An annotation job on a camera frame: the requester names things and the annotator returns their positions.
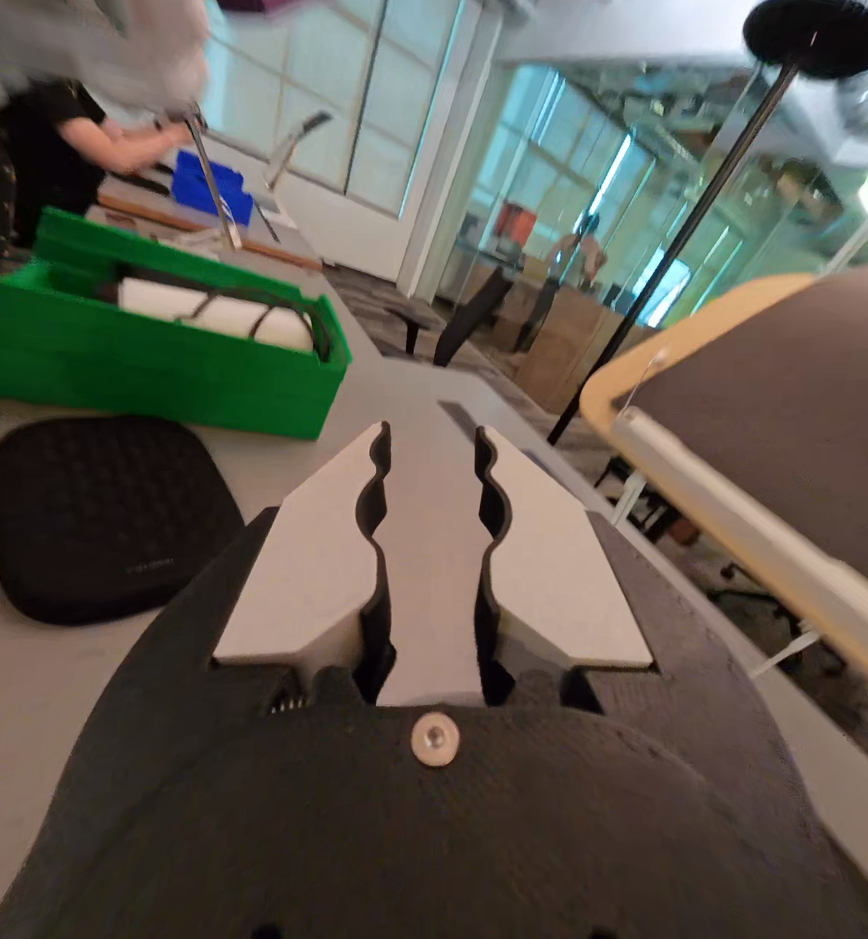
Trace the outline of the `black cushion pad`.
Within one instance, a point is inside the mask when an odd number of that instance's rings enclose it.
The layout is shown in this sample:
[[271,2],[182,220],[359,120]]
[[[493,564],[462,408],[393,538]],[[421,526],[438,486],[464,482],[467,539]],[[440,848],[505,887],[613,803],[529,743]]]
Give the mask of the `black cushion pad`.
[[0,440],[0,586],[38,623],[162,607],[243,529],[217,464],[181,424],[57,418]]

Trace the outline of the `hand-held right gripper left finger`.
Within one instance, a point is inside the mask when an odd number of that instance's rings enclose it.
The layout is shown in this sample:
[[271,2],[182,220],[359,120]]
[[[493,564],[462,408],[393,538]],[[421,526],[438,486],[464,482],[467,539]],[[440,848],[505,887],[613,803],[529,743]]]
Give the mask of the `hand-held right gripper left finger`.
[[375,535],[388,514],[388,422],[357,439],[279,506],[213,653],[220,666],[278,665],[310,687],[348,670],[378,701],[396,660],[386,561]]

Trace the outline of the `black floor lamp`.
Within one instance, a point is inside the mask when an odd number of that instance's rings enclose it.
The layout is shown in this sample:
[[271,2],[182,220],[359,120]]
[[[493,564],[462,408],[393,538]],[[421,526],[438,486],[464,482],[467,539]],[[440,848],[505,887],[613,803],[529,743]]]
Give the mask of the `black floor lamp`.
[[685,250],[718,196],[760,131],[778,108],[798,76],[814,80],[850,79],[868,70],[868,6],[851,1],[766,1],[745,19],[743,38],[760,67],[778,66],[779,72],[763,95],[745,127],[699,195],[663,258],[645,282],[623,321],[615,328],[587,375],[547,435],[556,445],[579,410],[581,393],[597,371],[609,363],[639,317]]

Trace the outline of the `dark board on white stand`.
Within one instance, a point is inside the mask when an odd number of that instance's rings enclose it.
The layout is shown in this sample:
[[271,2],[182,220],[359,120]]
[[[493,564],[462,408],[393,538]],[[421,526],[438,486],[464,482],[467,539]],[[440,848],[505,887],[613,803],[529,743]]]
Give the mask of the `dark board on white stand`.
[[868,676],[868,266],[735,288],[601,368],[579,407]]

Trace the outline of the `green plastic bin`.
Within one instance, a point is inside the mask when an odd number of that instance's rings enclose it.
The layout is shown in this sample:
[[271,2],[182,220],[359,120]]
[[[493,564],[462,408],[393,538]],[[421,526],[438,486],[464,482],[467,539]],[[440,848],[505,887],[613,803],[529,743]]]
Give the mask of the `green plastic bin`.
[[[315,350],[126,312],[126,278],[310,313]],[[0,398],[315,440],[351,361],[327,296],[54,209],[0,275]]]

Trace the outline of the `black office chair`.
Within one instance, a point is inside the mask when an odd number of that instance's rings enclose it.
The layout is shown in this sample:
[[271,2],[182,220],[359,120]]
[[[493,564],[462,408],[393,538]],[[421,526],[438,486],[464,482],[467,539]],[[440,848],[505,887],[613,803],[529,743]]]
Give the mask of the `black office chair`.
[[[460,304],[451,319],[443,325],[431,364],[447,367],[463,344],[498,311],[511,288],[512,280],[506,276],[504,269],[494,268],[471,299]],[[436,323],[421,312],[407,307],[386,306],[384,310],[404,324],[404,355],[413,358],[420,333],[429,332]]]

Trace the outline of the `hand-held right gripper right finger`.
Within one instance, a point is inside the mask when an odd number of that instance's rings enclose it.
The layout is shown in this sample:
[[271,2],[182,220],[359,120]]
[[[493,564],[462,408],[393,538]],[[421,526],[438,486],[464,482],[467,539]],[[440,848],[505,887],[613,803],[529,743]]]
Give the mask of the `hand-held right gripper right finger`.
[[492,426],[475,430],[474,468],[491,538],[474,612],[486,704],[505,703],[531,672],[550,677],[561,703],[594,706],[589,671],[657,671],[583,502]]

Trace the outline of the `large cardboard box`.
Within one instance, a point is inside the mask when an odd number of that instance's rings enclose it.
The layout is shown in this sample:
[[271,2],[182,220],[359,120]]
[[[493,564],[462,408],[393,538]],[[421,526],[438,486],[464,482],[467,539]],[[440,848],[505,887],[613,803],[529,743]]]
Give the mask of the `large cardboard box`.
[[560,288],[518,362],[514,383],[546,413],[560,416],[624,321],[591,295]]

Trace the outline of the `orange box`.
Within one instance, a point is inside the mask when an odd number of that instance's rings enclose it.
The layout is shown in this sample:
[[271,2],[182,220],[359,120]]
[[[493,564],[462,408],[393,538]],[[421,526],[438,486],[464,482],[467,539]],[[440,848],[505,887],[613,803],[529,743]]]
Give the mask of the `orange box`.
[[524,247],[532,235],[536,221],[535,212],[505,200],[494,225],[494,235],[498,240],[507,240]]

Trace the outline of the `white roll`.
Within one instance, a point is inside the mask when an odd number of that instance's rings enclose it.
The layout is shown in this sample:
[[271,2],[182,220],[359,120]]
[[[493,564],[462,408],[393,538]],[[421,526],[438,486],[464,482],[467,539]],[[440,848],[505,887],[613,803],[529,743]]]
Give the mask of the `white roll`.
[[310,313],[272,307],[252,326],[249,338],[258,344],[313,353],[315,340]]
[[247,339],[271,308],[266,302],[214,296],[178,322],[197,330]]
[[124,279],[117,290],[117,305],[120,309],[165,322],[192,318],[209,299],[209,294],[202,290],[136,278]]

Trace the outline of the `blue plastic bin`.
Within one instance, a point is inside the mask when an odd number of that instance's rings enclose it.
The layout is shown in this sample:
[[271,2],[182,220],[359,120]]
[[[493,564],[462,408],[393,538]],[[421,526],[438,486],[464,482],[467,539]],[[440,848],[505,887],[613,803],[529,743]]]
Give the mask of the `blue plastic bin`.
[[[239,226],[250,223],[253,198],[245,191],[244,177],[230,167],[212,161],[210,169],[214,176],[220,197]],[[205,179],[201,159],[194,153],[181,149],[178,151],[174,167],[171,195],[180,205],[196,209],[206,214],[217,214],[213,194]]]

